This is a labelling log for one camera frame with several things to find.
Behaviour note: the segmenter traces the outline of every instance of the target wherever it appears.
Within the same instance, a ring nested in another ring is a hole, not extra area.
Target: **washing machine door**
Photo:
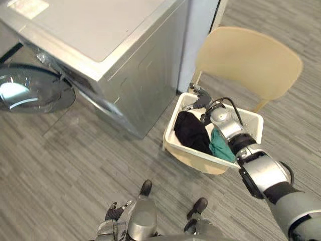
[[[46,113],[72,105],[71,84],[49,70],[27,65],[0,65],[0,110]]]

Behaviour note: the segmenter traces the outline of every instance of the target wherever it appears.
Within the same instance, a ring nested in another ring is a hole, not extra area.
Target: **wood-grain floor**
[[[230,0],[222,25],[269,34],[302,58],[296,84],[261,112],[262,144],[293,168],[296,188],[321,198],[321,2]],[[223,80],[204,76],[201,85],[240,107],[256,103],[255,96]],[[205,175],[162,151],[176,101],[144,140],[100,120],[80,96],[58,113],[1,112],[0,239],[89,240],[106,207],[135,198],[149,178],[160,233],[181,232],[192,203],[205,196],[204,216],[227,237],[285,240],[267,205],[250,196],[236,170]]]

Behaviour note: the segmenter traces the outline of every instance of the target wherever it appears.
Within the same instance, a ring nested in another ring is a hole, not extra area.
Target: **clothes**
[[[192,113],[181,111],[177,116],[174,131],[183,146],[212,155],[205,126]]]
[[[214,128],[211,133],[211,143],[209,148],[212,151],[213,156],[220,159],[235,162],[235,156],[231,152],[231,149],[225,144],[223,137],[221,137],[219,131]]]

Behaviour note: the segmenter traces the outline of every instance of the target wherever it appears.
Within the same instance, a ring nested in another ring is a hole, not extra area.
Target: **black cloth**
[[[181,111],[177,116],[174,131],[183,146],[212,155],[205,126],[192,113]]]

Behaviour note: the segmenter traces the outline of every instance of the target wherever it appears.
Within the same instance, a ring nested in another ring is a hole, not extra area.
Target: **chair backrest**
[[[202,72],[232,80],[257,94],[265,104],[284,95],[302,67],[292,50],[267,35],[219,27],[208,35],[198,52],[193,82]]]

